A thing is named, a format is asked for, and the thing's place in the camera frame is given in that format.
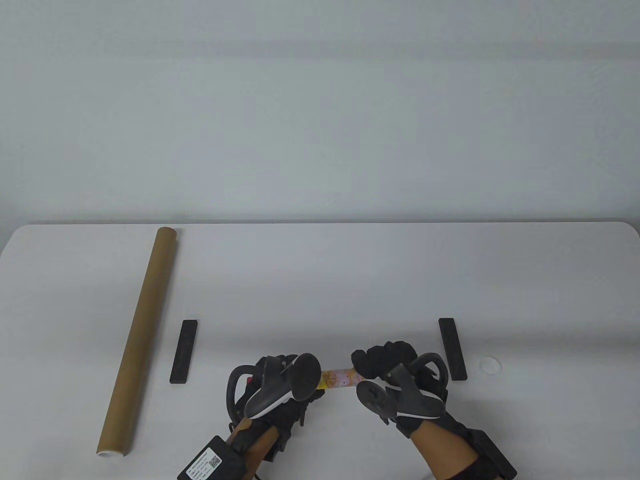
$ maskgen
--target black glove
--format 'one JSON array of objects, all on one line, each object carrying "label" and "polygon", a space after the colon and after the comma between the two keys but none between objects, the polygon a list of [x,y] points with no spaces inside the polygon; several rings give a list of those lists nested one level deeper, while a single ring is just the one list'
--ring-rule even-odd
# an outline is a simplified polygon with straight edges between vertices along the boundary
[{"label": "black glove", "polygon": [[[381,378],[390,381],[388,373],[402,364],[410,369],[411,363],[418,358],[414,348],[407,342],[387,342],[384,346],[374,346],[366,352],[356,350],[351,354],[351,362],[356,372],[364,378]],[[413,368],[411,374],[413,381],[420,390],[430,392],[439,397],[442,402],[447,400],[446,378],[447,372],[440,371],[440,379],[435,378],[435,373],[428,367],[422,365],[417,369]],[[396,423],[396,427],[405,436],[409,437],[422,424],[423,419],[398,416],[390,419]]]},{"label": "black glove", "polygon": [[[281,361],[285,362],[284,365],[289,365],[297,355],[278,355],[278,358]],[[256,366],[258,367],[258,371],[262,372],[264,370],[264,362],[266,361],[266,357],[262,357]],[[253,375],[247,381],[246,388],[244,390],[244,394],[238,399],[236,402],[236,411],[243,412],[244,406],[251,398],[251,396],[256,393],[262,386],[262,377],[259,375]],[[265,460],[271,461],[273,460],[273,456],[276,452],[284,451],[284,447],[287,444],[287,441],[291,437],[291,429],[294,424],[300,421],[300,425],[304,425],[305,421],[305,412],[307,411],[307,407],[309,404],[317,399],[319,399],[322,395],[324,395],[324,390],[316,390],[316,392],[304,402],[298,402],[293,399],[288,402],[277,406],[269,413],[261,416],[258,419],[253,420],[253,423],[256,424],[260,429],[265,429],[266,427],[274,426],[278,429],[280,436],[278,441],[273,446],[272,450],[265,457]],[[229,426],[231,430],[233,430],[237,425],[233,425],[233,423]]]}]

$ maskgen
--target black strap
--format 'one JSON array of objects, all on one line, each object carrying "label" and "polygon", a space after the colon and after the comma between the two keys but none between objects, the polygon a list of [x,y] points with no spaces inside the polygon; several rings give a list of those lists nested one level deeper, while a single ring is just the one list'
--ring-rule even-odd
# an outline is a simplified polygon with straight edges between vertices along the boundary
[{"label": "black strap", "polygon": [[480,457],[449,480],[495,480],[498,475],[498,469],[493,462],[488,458]]},{"label": "black strap", "polygon": [[271,428],[267,422],[262,422],[260,420],[253,420],[251,422],[251,426],[247,429],[240,430],[234,436],[234,439],[231,441],[231,448],[233,451],[238,453],[238,455],[243,456],[246,451],[253,446],[258,439],[267,433],[267,431]]}]

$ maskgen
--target wrist strap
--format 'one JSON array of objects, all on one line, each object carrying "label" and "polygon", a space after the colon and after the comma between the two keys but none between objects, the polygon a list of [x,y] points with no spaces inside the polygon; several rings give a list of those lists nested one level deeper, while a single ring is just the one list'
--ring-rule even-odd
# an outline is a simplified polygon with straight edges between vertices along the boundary
[{"label": "wrist strap", "polygon": [[422,419],[411,419],[409,417],[396,417],[396,428],[400,430],[406,438],[411,438],[411,434],[420,428]]},{"label": "wrist strap", "polygon": [[480,457],[449,480],[495,480],[499,472],[488,458]]},{"label": "wrist strap", "polygon": [[[271,427],[277,428],[277,426],[271,425],[264,419],[250,420],[249,428],[239,429],[231,440],[230,446],[239,455],[244,455]],[[282,432],[278,429],[278,440],[264,457],[264,460],[273,461],[276,453],[284,451],[284,447],[290,437],[291,432]]]}]

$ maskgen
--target black battery pack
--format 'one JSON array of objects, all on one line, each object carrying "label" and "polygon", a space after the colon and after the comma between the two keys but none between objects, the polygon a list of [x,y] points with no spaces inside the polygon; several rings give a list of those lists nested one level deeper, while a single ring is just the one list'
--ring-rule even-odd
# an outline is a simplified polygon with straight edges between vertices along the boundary
[{"label": "black battery pack", "polygon": [[180,472],[177,480],[240,480],[245,473],[244,459],[215,436]]}]

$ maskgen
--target hand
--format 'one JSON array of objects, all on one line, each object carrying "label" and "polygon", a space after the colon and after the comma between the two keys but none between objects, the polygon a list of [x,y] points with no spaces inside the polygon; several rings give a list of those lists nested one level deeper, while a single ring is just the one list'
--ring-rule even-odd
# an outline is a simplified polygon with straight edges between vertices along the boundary
[{"label": "hand", "polygon": [[[278,358],[283,362],[283,367],[289,365],[297,355],[278,355]],[[266,357],[262,357],[257,363],[256,367],[258,367],[258,371],[262,372],[264,370],[264,364],[266,361]],[[244,394],[238,399],[236,402],[236,411],[243,412],[244,406],[251,398],[254,393],[256,393],[262,386],[262,376],[261,375],[253,375],[247,381]],[[261,416],[259,419],[254,420],[254,422],[262,422],[269,426],[274,426],[278,429],[280,434],[280,438],[276,443],[275,447],[278,451],[284,451],[284,447],[291,437],[291,429],[294,424],[300,421],[300,425],[304,425],[305,412],[309,404],[321,396],[324,395],[324,390],[316,390],[316,392],[311,395],[305,401],[296,401],[289,400],[288,402],[281,404],[271,410],[269,413]]]},{"label": "hand", "polygon": [[[434,361],[438,363],[437,367],[440,374],[438,379],[435,378],[435,373],[430,368],[415,363],[418,355],[414,348],[406,342],[387,342],[384,346],[374,346],[366,352],[356,350],[351,354],[353,367],[360,375],[367,379],[380,378],[383,381],[394,384],[394,380],[389,374],[398,365],[403,365],[406,371],[409,372],[410,375],[407,375],[405,372],[406,378],[408,379],[405,386],[408,385],[410,387],[409,390],[412,391],[405,392],[404,387],[402,387],[402,397],[400,397],[400,400],[404,405],[411,403],[414,407],[418,408],[419,411],[426,413],[407,416],[406,414],[410,412],[401,412],[398,410],[397,415],[391,416],[387,414],[390,417],[389,419],[396,423],[398,430],[407,437],[418,429],[423,420],[433,420],[444,414],[444,403],[447,399],[446,386],[448,373],[446,366],[438,355],[428,355],[430,357],[436,357]],[[386,388],[385,390],[388,394],[396,395],[398,388],[395,388],[395,390]],[[371,408],[367,403],[365,403],[365,405],[376,413],[380,412],[375,408]],[[381,415],[381,418],[385,423],[388,422],[383,415]]]}]

